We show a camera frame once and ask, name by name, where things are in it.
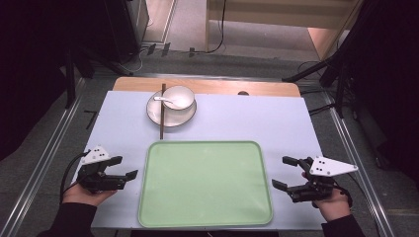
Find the white plate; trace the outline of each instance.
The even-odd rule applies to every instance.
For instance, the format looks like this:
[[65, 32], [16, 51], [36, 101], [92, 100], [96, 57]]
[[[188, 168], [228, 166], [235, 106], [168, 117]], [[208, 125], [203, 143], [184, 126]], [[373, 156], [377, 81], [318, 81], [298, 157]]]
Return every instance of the white plate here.
[[[156, 92], [147, 103], [148, 117], [160, 125], [161, 102], [154, 101], [154, 97], [161, 96], [161, 91]], [[177, 126], [191, 119], [197, 111], [197, 101], [184, 110], [176, 111], [169, 108], [164, 110], [164, 126]]]

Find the green rectangular tray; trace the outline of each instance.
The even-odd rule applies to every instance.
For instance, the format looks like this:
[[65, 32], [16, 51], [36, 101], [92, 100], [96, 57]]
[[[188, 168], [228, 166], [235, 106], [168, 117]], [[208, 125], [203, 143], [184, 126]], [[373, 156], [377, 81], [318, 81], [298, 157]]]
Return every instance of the green rectangular tray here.
[[138, 219], [144, 227], [266, 224], [273, 215], [253, 141], [158, 141], [147, 154]]

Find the hand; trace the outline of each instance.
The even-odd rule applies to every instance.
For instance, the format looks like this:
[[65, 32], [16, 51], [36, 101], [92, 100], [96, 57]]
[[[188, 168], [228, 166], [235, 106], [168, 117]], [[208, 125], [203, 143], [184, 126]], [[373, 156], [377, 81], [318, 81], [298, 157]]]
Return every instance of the hand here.
[[341, 194], [340, 190], [333, 189], [332, 195], [323, 200], [315, 200], [314, 203], [320, 209], [321, 215], [327, 222], [339, 219], [341, 217], [351, 214], [351, 209], [348, 204], [348, 197]]
[[77, 184], [64, 193], [62, 203], [78, 202], [98, 206], [116, 192], [117, 191], [103, 191], [101, 193], [92, 194], [90, 191], [83, 189], [81, 185]]

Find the black sleeve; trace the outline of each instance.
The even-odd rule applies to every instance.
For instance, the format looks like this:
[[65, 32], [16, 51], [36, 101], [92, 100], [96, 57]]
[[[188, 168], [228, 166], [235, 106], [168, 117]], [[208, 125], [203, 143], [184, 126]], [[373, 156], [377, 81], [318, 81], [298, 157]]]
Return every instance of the black sleeve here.
[[365, 237], [353, 215], [348, 215], [328, 223], [321, 224], [325, 237]]
[[92, 237], [90, 225], [97, 207], [82, 203], [64, 203], [49, 230], [38, 237]]

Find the chopstick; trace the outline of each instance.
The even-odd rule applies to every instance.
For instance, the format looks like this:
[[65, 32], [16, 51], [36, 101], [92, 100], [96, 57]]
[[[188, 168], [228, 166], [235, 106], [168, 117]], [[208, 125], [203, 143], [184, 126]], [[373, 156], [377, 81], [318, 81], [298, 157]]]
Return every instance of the chopstick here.
[[[161, 96], [166, 91], [166, 84], [161, 84]], [[160, 102], [160, 140], [163, 140], [163, 130], [164, 130], [164, 102]]]

